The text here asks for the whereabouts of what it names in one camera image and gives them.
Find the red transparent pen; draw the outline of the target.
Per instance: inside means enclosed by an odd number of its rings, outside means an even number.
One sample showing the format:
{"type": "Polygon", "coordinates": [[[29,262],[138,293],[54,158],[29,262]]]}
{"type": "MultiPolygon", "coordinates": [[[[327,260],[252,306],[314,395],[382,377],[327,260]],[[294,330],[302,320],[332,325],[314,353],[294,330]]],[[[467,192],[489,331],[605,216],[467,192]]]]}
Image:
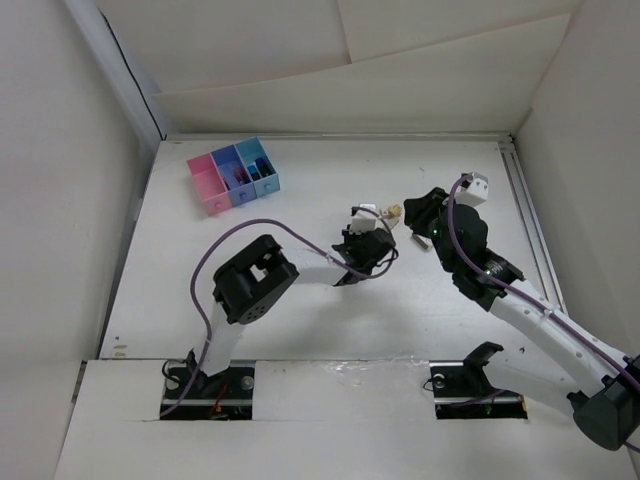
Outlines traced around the red transparent pen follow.
{"type": "Polygon", "coordinates": [[[241,186],[241,184],[238,183],[235,175],[234,175],[234,170],[235,170],[235,165],[234,164],[227,164],[225,166],[226,168],[226,178],[228,180],[229,186],[231,189],[236,189],[239,186],[241,186]]]}
{"type": "Polygon", "coordinates": [[[250,182],[250,178],[248,177],[246,171],[243,168],[240,168],[240,167],[236,168],[234,170],[234,175],[239,184],[245,185],[250,182]]]}

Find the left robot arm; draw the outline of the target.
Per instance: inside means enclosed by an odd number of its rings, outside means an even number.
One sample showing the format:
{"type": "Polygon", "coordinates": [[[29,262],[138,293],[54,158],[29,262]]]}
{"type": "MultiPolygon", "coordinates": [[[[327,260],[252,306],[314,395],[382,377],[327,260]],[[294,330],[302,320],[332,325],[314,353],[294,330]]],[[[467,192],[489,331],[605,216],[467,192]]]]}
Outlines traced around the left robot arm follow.
{"type": "Polygon", "coordinates": [[[292,285],[355,285],[396,258],[395,240],[383,228],[345,231],[329,253],[285,249],[273,236],[259,236],[213,275],[213,307],[203,315],[204,340],[187,357],[188,384],[201,396],[216,394],[245,327],[266,315],[292,285]]]}

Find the yellow eraser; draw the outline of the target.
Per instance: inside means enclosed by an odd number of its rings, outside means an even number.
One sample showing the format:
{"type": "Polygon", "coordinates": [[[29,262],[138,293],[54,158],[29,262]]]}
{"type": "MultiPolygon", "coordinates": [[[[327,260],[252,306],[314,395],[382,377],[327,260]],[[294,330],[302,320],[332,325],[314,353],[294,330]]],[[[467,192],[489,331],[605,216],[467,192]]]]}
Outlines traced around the yellow eraser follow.
{"type": "Polygon", "coordinates": [[[398,218],[402,215],[402,207],[398,204],[391,205],[386,209],[386,213],[389,218],[398,218]]]}

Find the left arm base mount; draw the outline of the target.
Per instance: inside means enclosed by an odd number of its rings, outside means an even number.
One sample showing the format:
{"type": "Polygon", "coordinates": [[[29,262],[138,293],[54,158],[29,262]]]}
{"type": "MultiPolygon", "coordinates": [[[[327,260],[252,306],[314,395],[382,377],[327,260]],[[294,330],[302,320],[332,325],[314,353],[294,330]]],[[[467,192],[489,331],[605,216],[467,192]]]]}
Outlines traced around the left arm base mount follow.
{"type": "Polygon", "coordinates": [[[161,373],[164,387],[159,419],[164,421],[249,421],[253,414],[255,363],[232,362],[221,373],[207,376],[200,372],[185,398],[175,404],[191,378],[196,365],[190,352],[185,360],[167,360],[161,373]]]}

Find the purple capped black highlighter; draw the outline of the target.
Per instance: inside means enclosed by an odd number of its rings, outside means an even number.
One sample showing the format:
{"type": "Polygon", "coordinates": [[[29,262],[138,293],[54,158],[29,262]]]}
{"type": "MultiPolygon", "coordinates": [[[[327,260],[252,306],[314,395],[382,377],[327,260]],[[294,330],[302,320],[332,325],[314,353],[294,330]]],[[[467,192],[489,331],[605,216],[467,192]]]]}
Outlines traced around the purple capped black highlighter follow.
{"type": "Polygon", "coordinates": [[[263,157],[257,158],[255,164],[262,178],[266,178],[272,174],[268,162],[263,157]]]}

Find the blue capped black highlighter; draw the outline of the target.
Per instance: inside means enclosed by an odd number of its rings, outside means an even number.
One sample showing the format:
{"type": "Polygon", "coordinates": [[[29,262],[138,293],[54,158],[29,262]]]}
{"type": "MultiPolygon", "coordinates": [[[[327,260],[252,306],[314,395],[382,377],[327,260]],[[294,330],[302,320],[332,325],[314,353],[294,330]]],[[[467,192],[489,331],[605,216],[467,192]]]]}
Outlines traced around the blue capped black highlighter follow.
{"type": "Polygon", "coordinates": [[[257,181],[261,179],[261,175],[259,173],[259,171],[257,170],[257,168],[254,165],[249,165],[247,167],[247,170],[252,178],[253,181],[257,181]]]}

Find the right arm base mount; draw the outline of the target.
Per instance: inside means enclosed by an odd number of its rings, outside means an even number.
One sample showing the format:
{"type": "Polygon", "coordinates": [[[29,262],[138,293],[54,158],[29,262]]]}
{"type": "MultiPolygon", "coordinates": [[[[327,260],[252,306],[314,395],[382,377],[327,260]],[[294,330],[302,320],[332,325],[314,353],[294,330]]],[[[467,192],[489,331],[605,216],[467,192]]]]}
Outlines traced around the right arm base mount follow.
{"type": "Polygon", "coordinates": [[[484,367],[504,348],[484,342],[463,360],[429,362],[429,377],[422,389],[433,396],[437,420],[527,420],[521,395],[493,387],[484,367]]]}

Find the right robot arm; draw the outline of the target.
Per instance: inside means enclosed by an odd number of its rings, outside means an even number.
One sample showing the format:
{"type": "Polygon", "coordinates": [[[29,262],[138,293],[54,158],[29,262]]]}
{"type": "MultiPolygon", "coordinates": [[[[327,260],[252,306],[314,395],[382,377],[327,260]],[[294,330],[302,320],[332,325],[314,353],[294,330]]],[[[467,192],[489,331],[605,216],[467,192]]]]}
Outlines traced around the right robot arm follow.
{"type": "Polygon", "coordinates": [[[538,374],[530,360],[479,359],[462,369],[465,387],[483,394],[504,387],[513,373],[517,392],[567,414],[596,445],[610,451],[628,445],[639,428],[639,359],[591,335],[488,247],[488,226],[476,210],[486,197],[470,187],[436,187],[405,200],[404,223],[432,241],[463,296],[526,336],[562,371],[538,374]]]}

